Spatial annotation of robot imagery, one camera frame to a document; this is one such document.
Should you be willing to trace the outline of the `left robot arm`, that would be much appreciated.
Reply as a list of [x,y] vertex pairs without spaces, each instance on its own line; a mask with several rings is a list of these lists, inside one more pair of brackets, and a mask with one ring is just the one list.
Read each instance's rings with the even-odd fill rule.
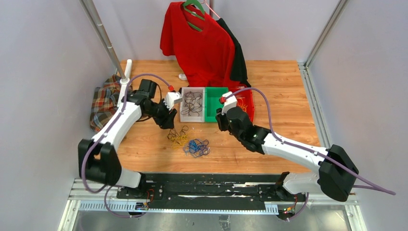
[[147,194],[146,177],[143,173],[122,167],[117,151],[130,128],[140,119],[153,118],[161,129],[173,129],[177,110],[175,104],[182,101],[182,96],[173,86],[159,102],[154,102],[157,83],[142,79],[139,88],[125,90],[122,103],[114,116],[90,140],[82,139],[78,144],[79,175],[87,190],[88,180],[106,186],[129,188],[129,193],[136,199]]

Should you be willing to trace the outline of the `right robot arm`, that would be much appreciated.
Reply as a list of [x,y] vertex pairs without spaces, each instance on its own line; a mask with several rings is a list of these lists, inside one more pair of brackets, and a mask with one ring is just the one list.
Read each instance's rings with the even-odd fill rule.
[[233,107],[226,113],[216,110],[221,131],[228,131],[247,150],[274,155],[308,168],[308,173],[284,172],[275,187],[283,201],[298,193],[323,193],[329,198],[347,201],[356,181],[358,169],[343,147],[316,147],[290,140],[270,129],[254,125],[246,112]]

